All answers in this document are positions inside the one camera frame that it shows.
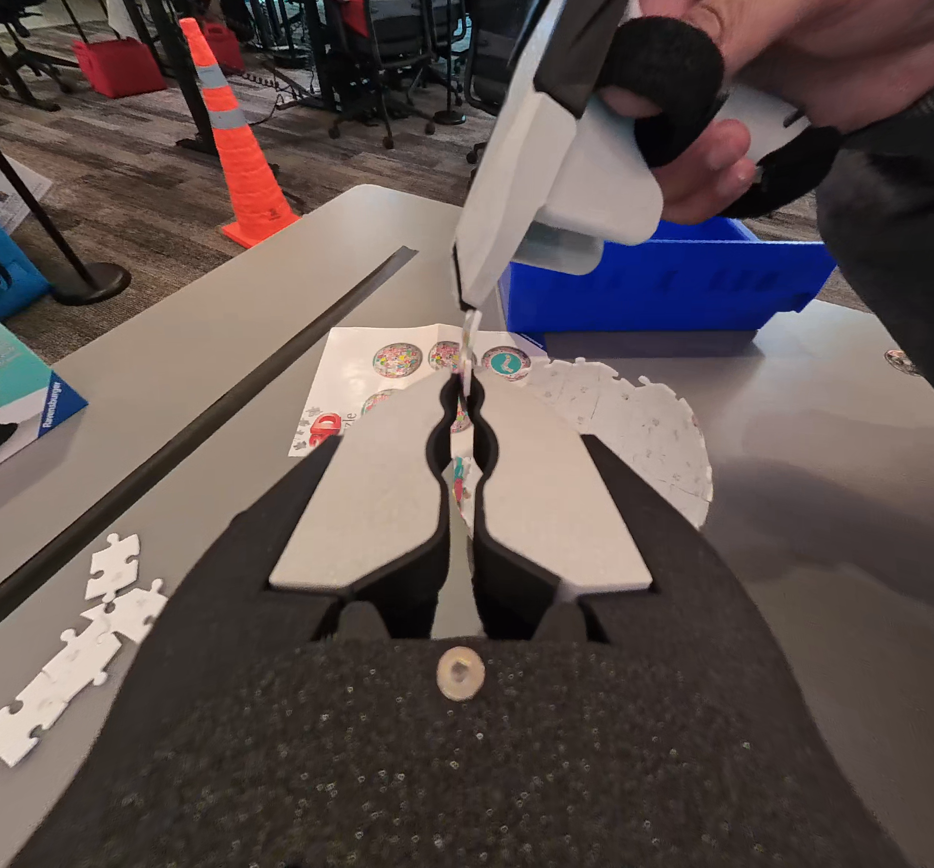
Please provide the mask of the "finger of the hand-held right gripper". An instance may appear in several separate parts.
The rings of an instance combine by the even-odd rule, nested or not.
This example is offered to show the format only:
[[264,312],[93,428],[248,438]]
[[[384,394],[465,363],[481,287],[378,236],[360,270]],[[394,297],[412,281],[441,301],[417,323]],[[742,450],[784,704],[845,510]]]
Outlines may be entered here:
[[545,205],[573,142],[577,117],[534,77],[566,0],[548,0],[520,49],[503,107],[461,210],[453,240],[457,295],[480,311]]

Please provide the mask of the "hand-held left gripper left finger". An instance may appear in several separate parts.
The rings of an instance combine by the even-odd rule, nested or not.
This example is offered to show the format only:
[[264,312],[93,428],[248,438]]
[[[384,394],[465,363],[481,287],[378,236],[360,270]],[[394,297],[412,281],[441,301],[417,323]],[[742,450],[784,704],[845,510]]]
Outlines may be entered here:
[[272,589],[372,604],[394,638],[429,638],[450,566],[450,374],[381,402],[307,457],[320,473]]

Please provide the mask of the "partly built puzzle ball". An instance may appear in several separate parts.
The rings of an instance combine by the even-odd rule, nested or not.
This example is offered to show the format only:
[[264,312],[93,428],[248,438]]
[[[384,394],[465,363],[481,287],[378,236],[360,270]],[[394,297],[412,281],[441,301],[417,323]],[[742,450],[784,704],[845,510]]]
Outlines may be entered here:
[[714,497],[713,470],[692,408],[665,384],[627,381],[610,366],[536,357],[502,380],[607,446],[696,529]]

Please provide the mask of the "single white puzzle piece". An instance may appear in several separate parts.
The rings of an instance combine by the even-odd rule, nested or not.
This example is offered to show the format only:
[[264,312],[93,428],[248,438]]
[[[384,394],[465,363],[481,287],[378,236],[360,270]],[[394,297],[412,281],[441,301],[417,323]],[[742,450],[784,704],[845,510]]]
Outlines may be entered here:
[[461,326],[461,342],[457,367],[457,372],[461,379],[461,389],[457,415],[451,428],[452,433],[460,433],[472,426],[469,416],[469,399],[473,383],[473,369],[475,366],[473,344],[481,320],[482,312],[476,309],[470,309],[466,311]]

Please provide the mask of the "puzzle instruction sheet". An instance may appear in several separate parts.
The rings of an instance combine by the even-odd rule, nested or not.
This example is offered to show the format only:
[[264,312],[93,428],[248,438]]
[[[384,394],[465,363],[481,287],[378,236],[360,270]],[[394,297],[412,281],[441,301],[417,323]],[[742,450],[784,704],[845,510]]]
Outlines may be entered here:
[[341,326],[328,335],[288,456],[343,434],[373,407],[460,363],[461,328]]

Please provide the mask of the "cluster of loose puzzle pieces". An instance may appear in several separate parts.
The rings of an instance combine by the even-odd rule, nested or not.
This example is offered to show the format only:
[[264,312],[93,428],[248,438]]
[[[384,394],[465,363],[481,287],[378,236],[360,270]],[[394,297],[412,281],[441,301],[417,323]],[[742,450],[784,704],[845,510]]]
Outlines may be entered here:
[[107,535],[92,553],[80,613],[86,624],[60,633],[62,646],[1,708],[1,760],[20,764],[66,711],[90,687],[108,680],[108,667],[127,643],[140,645],[168,598],[164,582],[139,584],[141,540],[137,534]]

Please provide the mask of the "printed puzzle box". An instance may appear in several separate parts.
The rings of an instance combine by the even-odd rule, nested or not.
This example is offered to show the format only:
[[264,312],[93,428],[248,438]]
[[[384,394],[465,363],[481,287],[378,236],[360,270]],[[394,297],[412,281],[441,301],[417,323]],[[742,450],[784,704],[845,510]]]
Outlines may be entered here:
[[1,326],[1,462],[87,407],[87,401]]

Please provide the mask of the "person's right hand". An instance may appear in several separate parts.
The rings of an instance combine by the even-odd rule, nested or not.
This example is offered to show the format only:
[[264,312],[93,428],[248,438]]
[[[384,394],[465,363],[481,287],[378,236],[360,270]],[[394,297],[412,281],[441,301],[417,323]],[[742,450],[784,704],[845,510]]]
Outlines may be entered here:
[[707,34],[726,77],[841,133],[916,104],[933,83],[932,0],[639,0]]

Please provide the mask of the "blue plastic bin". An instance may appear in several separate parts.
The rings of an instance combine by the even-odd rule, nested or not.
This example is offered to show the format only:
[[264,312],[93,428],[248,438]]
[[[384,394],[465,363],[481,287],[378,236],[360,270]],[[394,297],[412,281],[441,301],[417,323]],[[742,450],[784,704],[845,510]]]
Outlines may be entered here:
[[606,243],[582,276],[512,263],[499,288],[507,329],[524,335],[755,332],[802,311],[835,267],[821,242],[762,241],[718,217],[662,221],[642,244]]

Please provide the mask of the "office chair with red cover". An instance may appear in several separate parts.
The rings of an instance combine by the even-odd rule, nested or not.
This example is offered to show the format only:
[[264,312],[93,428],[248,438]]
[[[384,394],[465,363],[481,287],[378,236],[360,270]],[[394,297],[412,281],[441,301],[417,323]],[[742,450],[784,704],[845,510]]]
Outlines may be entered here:
[[[430,68],[433,59],[425,0],[322,0],[333,14],[336,47],[331,59],[345,77],[337,88],[339,112],[328,127],[331,139],[341,135],[340,127],[354,120],[380,121],[385,132],[383,146],[394,148],[391,116],[417,117],[424,121],[424,132],[432,136],[434,116],[417,108],[407,90],[404,97],[392,90],[405,76],[414,88]],[[356,88],[344,99],[344,89]]]

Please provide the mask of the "orange traffic cone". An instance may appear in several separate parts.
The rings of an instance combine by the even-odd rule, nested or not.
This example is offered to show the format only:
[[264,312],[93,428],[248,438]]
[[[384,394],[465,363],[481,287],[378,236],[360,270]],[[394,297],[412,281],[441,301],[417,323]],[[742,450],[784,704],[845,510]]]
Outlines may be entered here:
[[249,121],[194,18],[180,28],[191,52],[234,212],[222,233],[244,248],[263,243],[298,220],[278,185]]

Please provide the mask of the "large red bin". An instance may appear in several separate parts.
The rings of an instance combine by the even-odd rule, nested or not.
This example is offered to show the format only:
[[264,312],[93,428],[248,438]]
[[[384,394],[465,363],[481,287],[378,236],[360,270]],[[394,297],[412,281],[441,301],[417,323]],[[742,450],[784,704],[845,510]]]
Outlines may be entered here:
[[167,89],[156,58],[133,38],[72,42],[78,66],[90,86],[111,100]]

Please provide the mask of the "blue bag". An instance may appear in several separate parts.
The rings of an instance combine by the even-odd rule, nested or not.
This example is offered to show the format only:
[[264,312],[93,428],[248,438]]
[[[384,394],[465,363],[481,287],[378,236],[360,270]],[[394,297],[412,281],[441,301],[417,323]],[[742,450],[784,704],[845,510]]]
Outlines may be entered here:
[[1,321],[26,310],[51,290],[45,276],[1,229]]

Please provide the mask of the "white floor paper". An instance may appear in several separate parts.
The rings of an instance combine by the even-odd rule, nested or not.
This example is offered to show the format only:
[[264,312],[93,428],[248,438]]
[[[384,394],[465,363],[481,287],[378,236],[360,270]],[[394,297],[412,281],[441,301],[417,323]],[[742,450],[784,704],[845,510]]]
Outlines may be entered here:
[[[17,174],[21,183],[36,200],[41,200],[53,186],[53,181],[38,172],[22,165],[16,159],[9,159],[9,164]],[[1,174],[1,225],[3,230],[12,235],[18,226],[31,215],[31,210],[25,199],[21,197],[14,185]]]

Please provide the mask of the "black stanchion post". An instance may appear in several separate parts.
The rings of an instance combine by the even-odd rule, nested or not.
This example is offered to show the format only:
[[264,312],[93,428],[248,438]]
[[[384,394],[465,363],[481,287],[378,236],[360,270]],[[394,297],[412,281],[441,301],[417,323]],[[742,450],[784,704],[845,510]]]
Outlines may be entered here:
[[76,254],[45,208],[21,183],[4,154],[1,154],[1,172],[6,174],[17,193],[25,199],[31,214],[71,268],[68,272],[63,271],[50,278],[51,295],[55,302],[64,306],[102,303],[121,294],[131,285],[133,278],[126,268],[106,262],[85,263]]

